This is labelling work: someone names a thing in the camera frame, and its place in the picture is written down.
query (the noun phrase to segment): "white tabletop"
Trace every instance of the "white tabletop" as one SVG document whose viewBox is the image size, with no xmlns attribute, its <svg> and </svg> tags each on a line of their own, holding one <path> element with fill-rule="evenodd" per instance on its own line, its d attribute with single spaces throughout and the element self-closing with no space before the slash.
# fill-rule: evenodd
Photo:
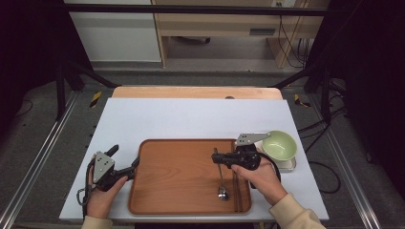
<svg viewBox="0 0 405 229">
<path fill-rule="evenodd" d="M 97 151 L 106 152 L 118 144 L 112 159 L 116 170 L 132 163 L 139 145 L 146 139 L 237 138 L 240 133 L 266 133 L 280 130 L 290 134 L 298 145 L 297 165 L 282 174 L 282 183 L 306 208 L 321 220 L 329 219 L 288 104 L 272 99 L 196 99 L 196 98 L 109 98 L 98 122 L 92 142 L 83 159 L 60 218 L 82 220 L 76 192 L 83 188 L 86 167 Z M 130 222 L 238 222 L 268 221 L 270 205 L 257 190 L 250 190 L 252 207 L 245 214 L 169 216 L 133 215 L 128 210 L 132 181 L 118 193 L 109 218 Z"/>
</svg>

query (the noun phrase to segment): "cable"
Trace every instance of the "cable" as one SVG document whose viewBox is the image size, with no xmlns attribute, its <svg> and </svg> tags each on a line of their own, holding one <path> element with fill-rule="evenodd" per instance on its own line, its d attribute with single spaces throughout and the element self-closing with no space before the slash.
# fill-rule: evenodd
<svg viewBox="0 0 405 229">
<path fill-rule="evenodd" d="M 304 45 L 304 54 L 300 53 L 301 52 L 301 43 L 304 43 L 303 38 L 299 39 L 298 48 L 297 48 L 297 55 L 298 55 L 298 58 L 299 58 L 300 62 L 303 65 L 303 68 L 305 68 L 305 66 L 307 64 L 307 60 L 309 58 L 309 54 L 308 54 L 308 52 L 309 52 L 309 38 L 306 38 L 305 40 L 306 40 L 305 41 L 306 44 Z"/>
<path fill-rule="evenodd" d="M 301 138 L 301 139 L 304 139 L 304 138 L 308 138 L 308 137 L 310 137 L 310 136 L 318 135 L 319 133 L 323 132 L 324 130 L 325 130 L 325 128 L 322 129 L 322 130 L 320 130 L 320 131 L 318 131 L 318 132 L 316 132 L 316 133 L 314 133 L 314 134 L 312 134 L 312 135 L 301 136 L 300 138 Z"/>
<path fill-rule="evenodd" d="M 308 151 L 310 150 L 310 148 L 312 148 L 312 146 L 319 140 L 319 138 L 327 131 L 327 129 L 329 128 L 330 124 L 328 124 L 324 130 L 322 130 L 321 134 L 319 134 L 319 136 L 317 136 L 312 143 L 308 146 L 308 148 L 305 150 L 305 153 L 307 154 Z"/>
<path fill-rule="evenodd" d="M 335 117 L 337 117 L 338 115 L 342 114 L 344 109 L 346 109 L 345 106 L 343 106 L 343 107 L 337 109 L 336 111 L 331 112 L 331 113 L 330 113 L 331 118 L 335 118 Z M 311 130 L 311 129 L 313 129 L 313 128 L 319 126 L 320 124 L 322 124 L 322 123 L 324 123 L 324 122 L 325 122 L 325 119 L 322 119 L 322 120 L 320 120 L 320 121 L 317 121 L 317 122 L 315 122 L 315 123 L 309 125 L 308 127 L 305 127 L 305 128 L 303 128 L 303 129 L 298 130 L 298 134 L 301 134 L 301 133 L 303 133 L 303 132 L 306 132 L 306 131 L 308 131 L 308 130 Z"/>
<path fill-rule="evenodd" d="M 274 172 L 276 173 L 277 178 L 279 179 L 279 181 L 281 182 L 281 174 L 280 174 L 280 170 L 276 164 L 276 162 L 274 162 L 273 159 L 270 158 L 270 156 L 268 156 L 267 154 L 264 153 L 257 153 L 259 156 L 264 157 L 265 159 L 267 159 L 268 161 L 270 161 L 270 163 L 273 165 L 274 168 Z"/>
<path fill-rule="evenodd" d="M 90 163 L 87 165 L 85 186 L 84 186 L 84 188 L 79 189 L 76 193 L 77 202 L 82 208 L 83 219 L 87 216 L 87 203 L 89 202 L 90 194 L 93 191 L 92 184 L 89 184 L 89 174 L 90 174 L 90 170 L 92 169 L 92 166 L 95 165 L 95 162 L 96 162 L 96 159 L 95 159 L 95 157 L 93 157 L 92 160 L 90 161 Z M 79 195 L 83 191 L 84 191 L 83 201 L 80 201 Z"/>
<path fill-rule="evenodd" d="M 334 176 L 336 177 L 336 180 L 337 180 L 337 187 L 336 187 L 334 190 L 331 190 L 331 191 L 326 191 L 326 190 L 321 190 L 321 189 L 319 189 L 319 191 L 320 191 L 321 193 L 324 193 L 324 194 L 335 194 L 335 193 L 337 193 L 337 192 L 340 190 L 340 188 L 342 187 L 342 181 L 340 180 L 339 175 L 337 175 L 337 173 L 336 173 L 331 167 L 329 167 L 328 165 L 323 164 L 323 163 L 321 163 L 321 162 L 317 162 L 317 161 L 309 161 L 309 164 L 316 164 L 316 165 L 320 165 L 320 166 L 322 166 L 322 167 L 325 167 L 325 168 L 329 169 L 329 170 L 334 174 Z"/>
<path fill-rule="evenodd" d="M 295 29 L 297 28 L 297 25 L 298 25 L 298 22 L 295 24 L 294 31 L 295 31 Z M 284 26 L 283 26 L 283 16 L 282 16 L 282 15 L 280 15 L 280 27 L 281 27 L 281 29 L 283 30 L 283 34 L 284 34 L 284 36 L 286 37 L 289 46 L 291 47 L 292 54 L 293 54 L 293 55 L 295 56 L 295 58 L 299 61 L 299 58 L 298 58 L 297 54 L 295 53 L 294 49 L 292 48 L 291 41 L 288 39 L 287 33 L 286 33 L 286 31 L 284 30 Z"/>
<path fill-rule="evenodd" d="M 283 28 L 283 21 L 282 21 L 282 16 L 280 15 L 280 24 L 279 24 L 278 37 L 277 37 L 277 40 L 278 40 L 280 49 L 281 49 L 281 51 L 283 51 L 283 54 L 284 54 L 284 56 L 286 57 L 286 60 L 287 60 L 287 62 L 289 63 L 289 65 L 290 65 L 291 67 L 297 68 L 297 69 L 301 69 L 301 67 L 293 66 L 293 65 L 291 64 L 291 62 L 289 62 L 288 55 L 287 55 L 286 52 L 284 51 L 283 46 L 282 46 L 281 41 L 280 41 L 280 30 L 281 30 L 281 28 Z"/>
<path fill-rule="evenodd" d="M 21 113 L 21 114 L 16 114 L 15 117 L 19 117 L 19 116 L 25 115 L 26 113 L 28 113 L 28 112 L 32 109 L 32 107 L 33 107 L 32 101 L 30 101 L 30 100 L 28 100 L 28 99 L 24 99 L 23 101 L 24 101 L 24 102 L 29 102 L 29 103 L 31 104 L 31 105 L 30 105 L 30 108 L 29 108 L 27 111 L 25 111 L 25 112 L 23 112 L 23 113 Z"/>
<path fill-rule="evenodd" d="M 340 94 L 335 94 L 334 96 L 332 96 L 332 97 L 330 98 L 330 102 L 331 102 L 334 98 L 336 98 L 336 97 L 342 98 L 342 95 L 340 95 Z"/>
</svg>

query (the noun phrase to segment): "tripod leg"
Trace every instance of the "tripod leg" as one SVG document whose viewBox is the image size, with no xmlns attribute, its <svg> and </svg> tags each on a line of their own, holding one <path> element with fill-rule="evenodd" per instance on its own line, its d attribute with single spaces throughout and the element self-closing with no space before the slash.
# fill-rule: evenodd
<svg viewBox="0 0 405 229">
<path fill-rule="evenodd" d="M 82 91 L 84 89 L 84 83 L 81 80 L 78 71 L 73 68 L 64 68 L 63 76 L 73 91 Z"/>
<path fill-rule="evenodd" d="M 66 98 L 65 98 L 65 83 L 62 75 L 62 64 L 56 68 L 56 93 L 57 93 L 57 116 L 56 120 L 59 120 L 65 113 Z"/>
<path fill-rule="evenodd" d="M 308 67 L 306 67 L 305 69 L 303 69 L 302 71 L 300 71 L 299 73 L 296 73 L 292 76 L 290 76 L 289 78 L 281 81 L 278 84 L 275 84 L 273 86 L 267 86 L 268 88 L 276 88 L 276 89 L 282 89 L 284 87 L 286 87 L 288 84 L 291 84 L 293 82 L 295 82 L 296 80 L 304 77 L 304 76 L 310 76 L 312 74 L 314 74 L 316 71 L 318 71 L 319 65 L 317 63 L 314 63 Z"/>
<path fill-rule="evenodd" d="M 82 66 L 76 64 L 75 62 L 69 61 L 68 63 L 69 63 L 69 65 L 70 65 L 72 68 L 74 68 L 76 71 L 78 71 L 78 72 L 80 72 L 80 73 L 85 73 L 85 74 L 87 74 L 87 75 L 90 76 L 93 80 L 95 80 L 95 81 L 101 83 L 102 85 L 106 86 L 107 88 L 116 88 L 116 87 L 121 86 L 121 85 L 119 85 L 119 84 L 115 84 L 115 83 L 113 83 L 113 82 L 108 81 L 107 79 L 101 77 L 100 75 L 94 73 L 93 71 L 90 71 L 90 70 L 88 70 L 88 69 L 86 69 L 86 68 L 84 68 L 84 67 L 82 67 Z"/>
<path fill-rule="evenodd" d="M 329 103 L 329 91 L 330 91 L 330 73 L 328 69 L 325 69 L 324 81 L 322 85 L 322 98 L 321 98 L 321 114 L 324 117 L 326 123 L 330 125 L 330 103 Z"/>
</svg>

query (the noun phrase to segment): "wooden tray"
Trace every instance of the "wooden tray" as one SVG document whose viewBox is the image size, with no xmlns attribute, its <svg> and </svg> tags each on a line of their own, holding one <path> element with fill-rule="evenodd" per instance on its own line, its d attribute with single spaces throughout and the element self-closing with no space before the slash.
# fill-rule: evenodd
<svg viewBox="0 0 405 229">
<path fill-rule="evenodd" d="M 221 184 L 219 153 L 234 150 L 235 139 L 149 139 L 140 144 L 140 164 L 129 199 L 135 215 L 198 215 L 245 213 L 251 207 L 248 182 L 238 177 L 240 197 L 235 198 L 233 172 L 221 165 L 229 200 L 218 199 Z"/>
</svg>

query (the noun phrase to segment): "black cable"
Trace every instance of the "black cable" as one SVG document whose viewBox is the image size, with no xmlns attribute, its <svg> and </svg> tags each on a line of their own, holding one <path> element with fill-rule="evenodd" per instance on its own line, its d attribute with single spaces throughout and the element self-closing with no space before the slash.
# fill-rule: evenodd
<svg viewBox="0 0 405 229">
<path fill-rule="evenodd" d="M 346 89 L 344 89 L 342 86 L 336 84 L 333 81 L 333 78 L 330 79 L 330 90 L 332 92 L 336 92 L 338 94 L 340 94 L 342 97 L 344 96 L 344 94 L 346 93 Z"/>
<path fill-rule="evenodd" d="M 335 118 L 335 117 L 337 117 L 338 115 L 342 114 L 343 112 L 341 112 L 341 111 L 344 110 L 344 109 L 346 109 L 345 106 L 343 106 L 343 107 L 337 109 L 336 111 L 332 111 L 332 112 L 330 113 L 331 118 Z M 309 126 L 298 130 L 298 134 L 301 134 L 301 133 L 303 133 L 303 132 L 306 132 L 306 131 L 308 131 L 308 130 L 311 130 L 311 129 L 313 129 L 313 128 L 319 126 L 319 125 L 322 124 L 323 122 L 325 122 L 325 119 L 322 119 L 322 120 L 317 121 L 317 122 L 315 122 L 315 123 L 313 123 L 313 124 L 310 124 Z"/>
<path fill-rule="evenodd" d="M 303 65 L 303 68 L 305 68 L 305 65 L 307 64 L 307 60 L 308 60 L 308 57 L 309 57 L 309 55 L 308 55 L 309 38 L 307 38 L 305 40 L 306 40 L 305 45 L 303 45 L 304 46 L 304 54 L 301 54 L 301 43 L 304 43 L 303 38 L 300 38 L 298 40 L 298 47 L 297 47 L 297 55 L 298 55 L 298 58 L 299 58 L 301 64 Z"/>
<path fill-rule="evenodd" d="M 282 27 L 283 27 L 283 21 L 282 21 L 281 15 L 280 15 L 280 24 L 279 24 L 279 30 L 278 30 L 278 36 L 277 36 L 277 40 L 278 40 L 280 49 L 281 49 L 281 51 L 283 51 L 283 54 L 284 54 L 284 56 L 286 57 L 286 60 L 287 60 L 287 62 L 289 63 L 289 65 L 290 65 L 291 67 L 301 69 L 301 67 L 293 66 L 293 65 L 291 64 L 291 62 L 289 62 L 288 56 L 287 56 L 286 52 L 285 52 L 284 49 L 283 49 L 283 46 L 282 46 L 281 41 L 280 41 L 280 35 L 281 35 L 281 34 L 280 34 L 280 30 L 281 30 Z"/>
<path fill-rule="evenodd" d="M 264 158 L 267 159 L 268 161 L 270 161 L 270 163 L 271 163 L 271 164 L 273 165 L 273 167 L 274 167 L 274 171 L 276 172 L 277 178 L 278 178 L 279 181 L 281 182 L 281 174 L 280 174 L 280 170 L 279 170 L 279 168 L 278 168 L 276 162 L 274 162 L 274 160 L 271 159 L 270 156 L 268 156 L 267 154 L 260 153 L 260 152 L 258 152 L 257 154 L 258 154 L 259 156 L 264 157 Z"/>
<path fill-rule="evenodd" d="M 31 105 L 30 105 L 30 108 L 29 108 L 27 111 L 25 111 L 25 112 L 23 112 L 23 113 L 21 113 L 21 114 L 16 114 L 15 117 L 19 117 L 19 116 L 25 115 L 26 113 L 28 113 L 28 112 L 32 109 L 32 107 L 33 107 L 32 101 L 30 101 L 30 100 L 28 100 L 28 99 L 24 99 L 23 101 L 24 101 L 24 102 L 29 102 L 29 103 L 31 104 Z"/>
<path fill-rule="evenodd" d="M 334 96 L 332 96 L 332 97 L 330 98 L 330 102 L 331 102 L 334 98 L 336 98 L 336 97 L 342 98 L 342 96 L 341 96 L 340 94 L 335 94 Z"/>
<path fill-rule="evenodd" d="M 280 27 L 281 27 L 281 29 L 283 30 L 283 34 L 284 34 L 284 36 L 286 37 L 286 39 L 287 39 L 287 41 L 288 41 L 289 46 L 291 47 L 292 54 L 295 56 L 295 58 L 296 58 L 297 60 L 299 60 L 299 58 L 298 58 L 297 54 L 295 53 L 294 49 L 292 48 L 291 41 L 288 39 L 288 36 L 287 36 L 286 30 L 284 30 L 284 25 L 283 25 L 283 16 L 282 16 L 282 15 L 280 15 Z"/>
<path fill-rule="evenodd" d="M 92 166 L 95 165 L 96 160 L 92 158 L 90 163 L 87 165 L 86 169 L 86 181 L 85 181 L 85 186 L 82 189 L 79 189 L 76 193 L 76 198 L 78 204 L 82 207 L 82 212 L 83 212 L 83 219 L 87 216 L 87 203 L 89 202 L 90 194 L 92 193 L 92 184 L 89 184 L 89 174 Z M 80 201 L 80 193 L 84 191 L 84 197 L 83 200 Z"/>
<path fill-rule="evenodd" d="M 320 131 L 317 131 L 317 132 L 314 133 L 314 134 L 306 135 L 306 136 L 301 136 L 300 138 L 301 138 L 301 139 L 304 139 L 304 138 L 308 138 L 308 137 L 310 137 L 310 136 L 318 135 L 319 133 L 323 132 L 324 130 L 325 130 L 325 128 L 322 129 L 322 130 L 320 130 Z"/>
<path fill-rule="evenodd" d="M 312 143 L 308 146 L 308 148 L 305 150 L 305 153 L 307 154 L 308 151 L 310 150 L 310 148 L 312 148 L 312 146 L 319 140 L 319 138 L 321 138 L 321 136 L 327 131 L 327 129 L 329 128 L 330 124 L 328 124 L 324 130 L 322 130 L 321 134 L 319 134 L 319 136 L 317 136 Z"/>
<path fill-rule="evenodd" d="M 337 192 L 340 190 L 340 188 L 342 187 L 342 181 L 340 180 L 339 175 L 337 175 L 337 173 L 336 173 L 331 167 L 329 167 L 328 165 L 323 164 L 323 163 L 321 163 L 321 162 L 317 162 L 317 161 L 309 161 L 309 164 L 316 164 L 316 165 L 320 165 L 320 166 L 322 166 L 322 167 L 325 167 L 325 168 L 329 169 L 329 170 L 334 174 L 334 176 L 336 177 L 336 180 L 337 180 L 337 187 L 336 187 L 334 190 L 331 190 L 331 191 L 326 191 L 326 190 L 321 190 L 321 189 L 319 189 L 319 191 L 320 191 L 321 193 L 324 193 L 324 194 L 335 194 L 335 193 L 337 193 Z"/>
</svg>

